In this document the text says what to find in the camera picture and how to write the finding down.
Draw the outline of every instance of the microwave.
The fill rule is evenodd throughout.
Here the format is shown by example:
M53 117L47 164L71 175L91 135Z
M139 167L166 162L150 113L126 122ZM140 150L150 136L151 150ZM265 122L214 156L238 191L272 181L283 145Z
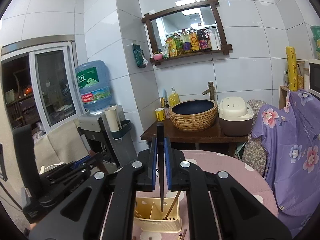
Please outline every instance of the microwave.
M309 60L309 93L320 98L320 60Z

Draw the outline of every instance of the yellow mug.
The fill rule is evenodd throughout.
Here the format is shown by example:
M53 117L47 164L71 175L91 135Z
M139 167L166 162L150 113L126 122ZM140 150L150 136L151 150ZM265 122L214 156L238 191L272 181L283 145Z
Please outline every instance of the yellow mug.
M165 120L165 113L164 113L164 108L157 108L156 109L156 116L158 121L163 121Z

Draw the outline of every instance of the yellow plastic wrap roll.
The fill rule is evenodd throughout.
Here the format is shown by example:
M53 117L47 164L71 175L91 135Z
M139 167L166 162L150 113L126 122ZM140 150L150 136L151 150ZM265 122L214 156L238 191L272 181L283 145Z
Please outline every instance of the yellow plastic wrap roll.
M294 47L285 47L288 59L289 90L298 90L297 58Z

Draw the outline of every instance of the bronze faucet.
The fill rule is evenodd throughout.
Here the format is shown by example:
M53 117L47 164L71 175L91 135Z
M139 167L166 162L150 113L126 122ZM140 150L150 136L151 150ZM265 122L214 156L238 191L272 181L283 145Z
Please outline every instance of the bronze faucet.
M214 101L214 90L216 89L214 86L213 86L213 82L208 82L208 89L204 92L202 92L203 95L206 95L210 92L210 100L213 100Z

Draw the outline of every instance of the rice cooker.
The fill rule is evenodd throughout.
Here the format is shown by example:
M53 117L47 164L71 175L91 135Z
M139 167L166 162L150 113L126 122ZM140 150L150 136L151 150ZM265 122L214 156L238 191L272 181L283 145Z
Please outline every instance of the rice cooker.
M245 136L251 132L253 110L241 97L227 97L219 104L219 123L227 136Z

